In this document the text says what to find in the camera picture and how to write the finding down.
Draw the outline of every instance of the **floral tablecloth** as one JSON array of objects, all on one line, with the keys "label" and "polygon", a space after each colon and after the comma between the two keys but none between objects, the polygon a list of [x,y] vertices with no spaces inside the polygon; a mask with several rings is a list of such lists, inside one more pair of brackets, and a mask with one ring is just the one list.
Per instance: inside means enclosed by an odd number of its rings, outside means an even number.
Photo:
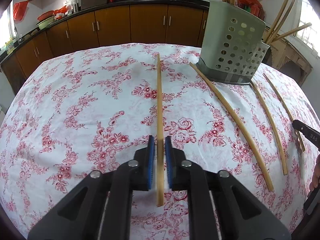
[{"label": "floral tablecloth", "polygon": [[[261,64],[253,77],[273,115],[285,150],[284,176],[276,140],[250,86],[217,83],[245,123],[269,170],[269,192],[239,128],[205,82],[188,65],[200,49],[168,44],[124,44],[78,51],[46,61],[28,78],[0,128],[0,201],[19,231],[28,231],[92,170],[108,172],[133,158],[156,136],[156,63],[162,60],[164,135],[203,169],[226,169],[290,231],[302,219],[317,148],[303,136],[299,152],[289,117],[266,73],[294,118],[316,130],[320,122],[291,78]],[[134,192],[131,239],[187,240],[186,192],[166,186],[156,207],[155,182]]]}]

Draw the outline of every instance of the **black countertop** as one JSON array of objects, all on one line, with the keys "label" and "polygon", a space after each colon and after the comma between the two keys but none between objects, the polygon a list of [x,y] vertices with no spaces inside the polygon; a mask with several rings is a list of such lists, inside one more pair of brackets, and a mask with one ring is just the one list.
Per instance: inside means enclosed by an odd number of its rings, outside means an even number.
[{"label": "black countertop", "polygon": [[203,0],[116,0],[113,3],[106,3],[106,4],[98,5],[95,7],[87,8],[85,10],[81,10],[79,12],[76,12],[76,13],[73,13],[69,16],[66,16],[66,17],[62,18],[61,20],[54,21],[49,26],[38,31],[37,33],[32,35],[30,38],[28,38],[27,40],[23,41],[18,46],[16,46],[14,48],[14,50],[0,62],[0,64],[3,63],[5,60],[7,60],[11,55],[13,55],[19,48],[21,48],[23,45],[25,45],[28,41],[31,41],[35,36],[39,35],[40,33],[48,30],[52,26],[55,26],[63,21],[66,21],[66,20],[71,19],[73,17],[76,17],[78,15],[85,14],[85,13],[92,12],[92,11],[96,11],[99,9],[115,7],[115,6],[122,6],[122,5],[133,5],[133,4],[171,4],[171,5],[185,6],[185,7],[195,8],[195,9],[202,9],[202,10],[209,10],[209,5],[210,5],[210,3],[208,1],[203,1]]}]

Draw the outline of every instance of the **red plastic bag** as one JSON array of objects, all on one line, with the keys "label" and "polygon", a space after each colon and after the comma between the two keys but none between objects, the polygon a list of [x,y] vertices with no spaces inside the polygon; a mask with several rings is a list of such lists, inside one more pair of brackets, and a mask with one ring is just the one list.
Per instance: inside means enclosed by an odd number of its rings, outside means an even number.
[{"label": "red plastic bag", "polygon": [[18,2],[14,4],[13,7],[13,19],[15,21],[21,21],[26,9],[27,9],[28,1]]}]

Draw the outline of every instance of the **human hand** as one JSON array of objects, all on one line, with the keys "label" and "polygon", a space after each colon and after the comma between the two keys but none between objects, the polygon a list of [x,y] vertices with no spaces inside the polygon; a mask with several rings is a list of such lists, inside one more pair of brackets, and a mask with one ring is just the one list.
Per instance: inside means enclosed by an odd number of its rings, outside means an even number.
[{"label": "human hand", "polygon": [[309,185],[310,191],[313,191],[319,185],[319,177],[320,177],[320,155],[318,155],[316,160],[315,170],[312,175],[312,182]]}]

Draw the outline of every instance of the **kitchen cabinet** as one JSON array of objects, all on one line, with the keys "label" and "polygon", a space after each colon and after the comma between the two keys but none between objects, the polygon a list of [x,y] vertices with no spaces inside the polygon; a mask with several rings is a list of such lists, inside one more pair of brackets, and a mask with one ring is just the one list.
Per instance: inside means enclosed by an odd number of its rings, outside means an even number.
[{"label": "kitchen cabinet", "polygon": [[39,66],[38,54],[33,44],[33,40],[28,41],[16,52],[21,69],[28,78]]},{"label": "kitchen cabinet", "polygon": [[5,62],[1,64],[4,74],[16,95],[26,81],[26,77],[21,69],[16,55],[11,55]]},{"label": "kitchen cabinet", "polygon": [[61,22],[48,29],[47,37],[54,57],[74,52],[67,21]]},{"label": "kitchen cabinet", "polygon": [[36,53],[38,54],[39,65],[42,62],[53,58],[46,32],[42,32],[34,37],[33,44],[36,48]]},{"label": "kitchen cabinet", "polygon": [[165,43],[167,12],[164,4],[131,5],[131,41]]},{"label": "kitchen cabinet", "polygon": [[99,47],[94,12],[67,20],[72,47],[75,51]]},{"label": "kitchen cabinet", "polygon": [[208,20],[208,11],[204,11],[203,12],[203,17],[202,17],[202,23],[201,23],[201,29],[200,29],[200,34],[199,34],[197,47],[201,47],[202,46],[205,27],[207,26],[207,20]]},{"label": "kitchen cabinet", "polygon": [[116,6],[94,12],[100,46],[131,42],[130,6]]},{"label": "kitchen cabinet", "polygon": [[197,46],[203,10],[169,5],[165,43]]}]

